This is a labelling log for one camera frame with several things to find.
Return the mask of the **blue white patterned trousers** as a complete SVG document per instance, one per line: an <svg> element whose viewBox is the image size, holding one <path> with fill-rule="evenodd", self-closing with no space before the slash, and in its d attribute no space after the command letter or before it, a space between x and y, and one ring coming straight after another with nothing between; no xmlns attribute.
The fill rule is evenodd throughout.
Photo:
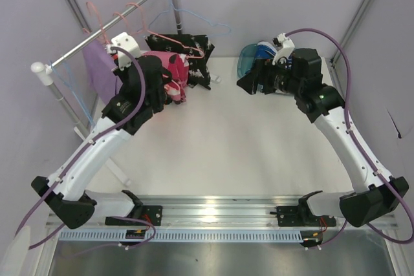
<svg viewBox="0 0 414 276"><path fill-rule="evenodd" d="M276 48L274 45L268 41L260 41L255 44L253 65L256 65L259 62L267 61L273 59L276 55Z"/></svg>

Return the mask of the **light blue wire hanger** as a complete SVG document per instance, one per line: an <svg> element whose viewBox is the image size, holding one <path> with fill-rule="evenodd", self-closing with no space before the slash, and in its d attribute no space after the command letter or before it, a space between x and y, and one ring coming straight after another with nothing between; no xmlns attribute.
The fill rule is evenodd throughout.
<svg viewBox="0 0 414 276"><path fill-rule="evenodd" d="M88 124L94 127L95 122L93 120L93 116L91 114L91 111L87 108L87 105L85 104L83 100L82 93L80 92L80 89L74 77L73 71L71 70L69 64L66 61L63 62L63 66L65 68L67 79L65 79L52 65L52 62L49 61L49 67L51 68L53 73L61 80L64 86L66 86L66 88L68 88L72 92L72 95L75 97L79 106L82 108L84 115L87 117Z"/></svg>

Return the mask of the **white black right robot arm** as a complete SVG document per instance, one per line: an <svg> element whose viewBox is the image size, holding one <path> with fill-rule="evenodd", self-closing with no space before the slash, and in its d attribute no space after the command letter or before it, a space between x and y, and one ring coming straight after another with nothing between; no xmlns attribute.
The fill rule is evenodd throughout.
<svg viewBox="0 0 414 276"><path fill-rule="evenodd" d="M314 216L342 217L361 227L396 209L409 189L407 180L384 167L345 117L345 101L323 82L322 60L311 48L299 48L284 63L255 59L237 80L248 94L277 92L292 95L297 108L326 137L350 178L348 193L316 191L301 198Z"/></svg>

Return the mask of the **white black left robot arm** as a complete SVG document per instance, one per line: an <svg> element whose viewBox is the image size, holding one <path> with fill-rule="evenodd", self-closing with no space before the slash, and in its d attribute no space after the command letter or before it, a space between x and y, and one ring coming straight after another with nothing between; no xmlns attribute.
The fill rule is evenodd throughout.
<svg viewBox="0 0 414 276"><path fill-rule="evenodd" d="M104 107L95 128L64 165L49 177L37 176L33 190L69 229L92 218L106 224L139 218L143 204L129 190L97 193L87 186L95 174L154 114L163 111L165 84L172 75L156 56L141 56L115 71L122 81L119 93Z"/></svg>

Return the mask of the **black white trousers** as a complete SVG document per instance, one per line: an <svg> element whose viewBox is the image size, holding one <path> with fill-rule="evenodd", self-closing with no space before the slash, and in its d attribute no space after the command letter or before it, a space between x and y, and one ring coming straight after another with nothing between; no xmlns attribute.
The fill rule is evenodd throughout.
<svg viewBox="0 0 414 276"><path fill-rule="evenodd" d="M207 35L151 34L146 36L145 40L150 50L184 54L189 64L188 85L200 85L207 90L211 89L207 62L215 46Z"/></svg>

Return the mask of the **pink patterned trousers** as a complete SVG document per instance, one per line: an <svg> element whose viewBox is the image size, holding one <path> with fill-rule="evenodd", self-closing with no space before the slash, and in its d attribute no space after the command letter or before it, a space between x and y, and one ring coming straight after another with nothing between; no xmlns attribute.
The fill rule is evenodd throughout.
<svg viewBox="0 0 414 276"><path fill-rule="evenodd" d="M164 86L169 102L181 104L186 101L185 88L188 86L189 62L184 54L174 52L147 51L145 56L156 56L162 66L172 75L171 82Z"/></svg>

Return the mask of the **pink hanger of black trousers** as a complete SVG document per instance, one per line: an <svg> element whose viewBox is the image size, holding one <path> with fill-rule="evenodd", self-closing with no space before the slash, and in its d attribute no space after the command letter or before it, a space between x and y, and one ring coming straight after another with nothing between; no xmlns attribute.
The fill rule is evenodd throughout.
<svg viewBox="0 0 414 276"><path fill-rule="evenodd" d="M176 43L176 44L180 45L184 49L184 51L186 52L186 58L187 59L202 59L204 57L204 51L203 50L201 50L197 47L186 46L181 41L178 41L178 40L173 39L171 37L164 36L162 34L158 34L156 32L151 31L150 29L148 29L147 24L146 24L144 9L140 5L138 5L137 3L129 2L129 3L126 4L126 6L127 7L132 6L134 9L138 9L140 11L142 29L137 32L138 34L142 33L142 32L147 32L148 34L157 36L157 37L162 38L166 41L170 41L172 43Z"/></svg>

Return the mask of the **purple trousers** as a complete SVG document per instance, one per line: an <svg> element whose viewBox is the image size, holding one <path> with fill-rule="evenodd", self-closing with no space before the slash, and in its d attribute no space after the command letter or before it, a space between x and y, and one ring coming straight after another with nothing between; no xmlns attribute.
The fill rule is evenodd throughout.
<svg viewBox="0 0 414 276"><path fill-rule="evenodd" d="M122 86L119 77L113 70L116 68L112 57L106 52L104 46L93 40L82 49L89 86L97 93L102 102L107 105L115 97Z"/></svg>

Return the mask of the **pink hanger of orange trousers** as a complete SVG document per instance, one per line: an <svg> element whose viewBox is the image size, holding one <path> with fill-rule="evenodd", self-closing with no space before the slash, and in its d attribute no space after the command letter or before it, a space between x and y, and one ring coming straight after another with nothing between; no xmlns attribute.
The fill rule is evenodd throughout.
<svg viewBox="0 0 414 276"><path fill-rule="evenodd" d="M100 35L98 36L98 39L105 45L110 44L110 40L104 28L104 22L101 18L99 10L96 8L96 6L91 1L87 1L85 5L88 11L88 14L90 16L93 16L96 19L96 22L98 23L99 30L100 30Z"/></svg>

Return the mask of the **teal plastic basin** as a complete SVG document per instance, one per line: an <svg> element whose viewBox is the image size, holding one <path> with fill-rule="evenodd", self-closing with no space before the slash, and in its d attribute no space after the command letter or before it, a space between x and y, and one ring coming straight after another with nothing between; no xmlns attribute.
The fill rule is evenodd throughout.
<svg viewBox="0 0 414 276"><path fill-rule="evenodd" d="M263 45L250 44L245 46L241 50L237 61L237 77L242 78L252 68L256 59L267 59L269 57L270 54Z"/></svg>

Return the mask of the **metal clothes rack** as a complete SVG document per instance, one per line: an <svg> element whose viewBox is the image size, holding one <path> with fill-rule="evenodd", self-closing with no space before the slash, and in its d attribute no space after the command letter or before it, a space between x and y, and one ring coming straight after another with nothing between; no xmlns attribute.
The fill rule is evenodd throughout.
<svg viewBox="0 0 414 276"><path fill-rule="evenodd" d="M143 5L148 0L139 0L138 4ZM99 37L106 37L106 32L114 27L117 23L119 23L123 18L125 18L127 15L133 12L133 8L126 9L121 15L113 17L110 21L106 22L105 24L99 23L98 30L90 31L90 27L86 22L86 19L84 15L81 13L80 7L78 5L78 2L76 0L67 0L69 6L72 8L72 12L74 13L75 18L80 23L80 26L85 28L87 30L87 37L81 42L78 43L74 48L70 49L68 52L63 54L60 58L58 58L56 61L45 65L42 64L42 66L39 68L38 71L33 70L33 73L39 78L39 80L42 82L42 84L49 88L49 90L53 93L55 99L60 103L64 111L67 113L69 118L71 119L72 123L74 124L74 130L78 134L80 138L85 138L87 134L89 134L89 130L82 123L80 120L80 117L76 114L72 106L69 104L67 99L64 97L64 95L61 93L59 88L54 83L52 77L50 76L52 73L56 73L56 67L60 66L63 63L66 63L68 59L73 57L76 53L80 52L85 46L87 46L90 42L93 40L99 38ZM175 16L175 24L177 28L178 33L182 33L183 27L182 27L182 19L180 16L181 12L189 13L205 22L207 22L211 27L225 27L228 30L224 33L224 35L228 35L232 32L232 29L222 23L212 23L211 21L205 19L202 16L197 15L196 13L181 9L179 8L179 0L169 0L169 11L174 12Z"/></svg>

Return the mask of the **aluminium mounting rail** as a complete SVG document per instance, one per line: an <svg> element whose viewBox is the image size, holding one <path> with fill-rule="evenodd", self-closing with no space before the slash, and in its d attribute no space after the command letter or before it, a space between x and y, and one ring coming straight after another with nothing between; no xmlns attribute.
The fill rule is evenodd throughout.
<svg viewBox="0 0 414 276"><path fill-rule="evenodd" d="M334 215L315 217L298 196L136 196L88 191L80 201L47 200L53 222L69 229L84 225L133 227L136 220L162 228L278 229L337 228Z"/></svg>

